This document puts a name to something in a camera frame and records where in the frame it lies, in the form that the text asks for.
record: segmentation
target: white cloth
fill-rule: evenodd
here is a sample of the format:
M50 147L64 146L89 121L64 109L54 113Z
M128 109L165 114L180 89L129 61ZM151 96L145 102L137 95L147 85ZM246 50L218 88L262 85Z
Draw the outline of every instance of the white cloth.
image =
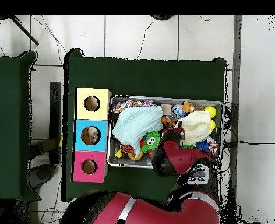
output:
M208 111L194 111L190 115L180 119L182 128L185 131L185 139L181 141L181 145L196 144L205 140L212 131L210 131L210 113Z

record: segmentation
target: shape sorter box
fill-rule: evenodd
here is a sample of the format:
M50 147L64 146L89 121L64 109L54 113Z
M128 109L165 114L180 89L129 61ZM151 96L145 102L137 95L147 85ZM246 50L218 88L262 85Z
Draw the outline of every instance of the shape sorter box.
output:
M97 107L91 108L87 99L93 98ZM111 93L107 89L77 87L75 89L75 117L73 125L73 158L71 180L74 182L102 183L107 174L108 115ZM86 127L94 127L98 141L85 144L82 133ZM84 163L92 161L96 169L86 173Z

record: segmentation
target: green spiky toy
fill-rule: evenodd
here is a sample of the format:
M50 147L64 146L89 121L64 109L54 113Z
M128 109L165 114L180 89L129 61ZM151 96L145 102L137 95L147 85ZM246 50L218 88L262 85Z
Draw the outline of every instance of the green spiky toy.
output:
M160 142L160 137L159 137L158 131L147 132L145 145L141 147L143 153L146 153L147 151L155 150L159 142Z

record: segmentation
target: yellow ball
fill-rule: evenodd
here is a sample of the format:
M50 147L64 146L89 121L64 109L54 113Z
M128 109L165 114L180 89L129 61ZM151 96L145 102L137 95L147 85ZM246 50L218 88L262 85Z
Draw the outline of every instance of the yellow ball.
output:
M213 120L210 120L210 130L214 130L215 129L215 122Z
M210 113L211 118L216 116L216 110L214 107L205 107L204 111L208 111Z

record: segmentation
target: pink block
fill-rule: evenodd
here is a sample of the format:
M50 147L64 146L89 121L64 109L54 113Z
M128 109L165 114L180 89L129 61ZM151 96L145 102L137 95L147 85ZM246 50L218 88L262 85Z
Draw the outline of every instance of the pink block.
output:
M93 160L96 162L97 169L93 174L86 174L82 170L82 164L85 160ZM107 174L107 162L105 152L97 151L75 151L75 162L73 170L74 182L95 182L102 183Z

